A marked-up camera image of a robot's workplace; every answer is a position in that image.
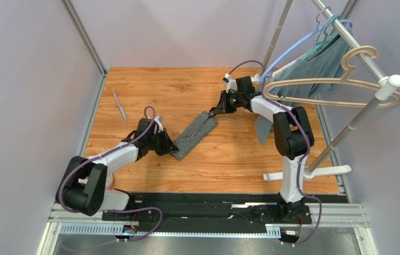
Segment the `grey stitched cloth napkin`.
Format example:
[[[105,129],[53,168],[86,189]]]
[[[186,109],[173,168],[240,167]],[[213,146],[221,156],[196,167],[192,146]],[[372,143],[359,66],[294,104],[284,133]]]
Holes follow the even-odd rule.
[[[191,124],[178,136],[173,142],[179,148],[179,152],[172,153],[171,156],[177,160],[182,160],[207,134],[199,131],[194,137],[190,135],[200,126],[200,124],[209,117],[208,112],[201,112]],[[215,119],[209,122],[209,128],[214,129],[217,126]]]

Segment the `black spoon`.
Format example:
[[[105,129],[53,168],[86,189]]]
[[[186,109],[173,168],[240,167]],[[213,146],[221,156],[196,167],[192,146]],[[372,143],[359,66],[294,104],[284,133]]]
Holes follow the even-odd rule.
[[[205,134],[208,134],[211,132],[212,129],[210,129],[209,127],[209,122],[211,120],[213,120],[214,117],[208,117],[206,120],[204,120],[200,126],[190,135],[190,138],[194,137],[199,131],[204,132]]]

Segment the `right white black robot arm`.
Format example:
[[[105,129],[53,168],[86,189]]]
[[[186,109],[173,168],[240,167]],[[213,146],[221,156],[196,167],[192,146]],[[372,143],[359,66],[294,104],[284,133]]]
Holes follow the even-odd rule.
[[[210,109],[209,115],[234,113],[240,107],[259,114],[273,125],[274,142],[282,156],[283,170],[264,174],[263,178],[267,182],[282,181],[281,199],[277,203],[278,216],[287,222],[305,209],[303,169],[307,154],[314,145],[306,110],[303,107],[287,107],[269,99],[255,90],[250,76],[245,76],[236,79],[235,86],[221,91],[219,102]]]

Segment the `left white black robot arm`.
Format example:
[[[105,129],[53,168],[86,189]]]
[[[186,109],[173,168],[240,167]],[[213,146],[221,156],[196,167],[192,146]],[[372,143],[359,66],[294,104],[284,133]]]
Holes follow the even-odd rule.
[[[137,162],[150,151],[159,156],[178,152],[165,128],[150,118],[141,118],[137,129],[115,147],[88,158],[74,156],[68,163],[55,201],[66,211],[92,216],[100,210],[123,211],[131,195],[108,189],[109,176]]]

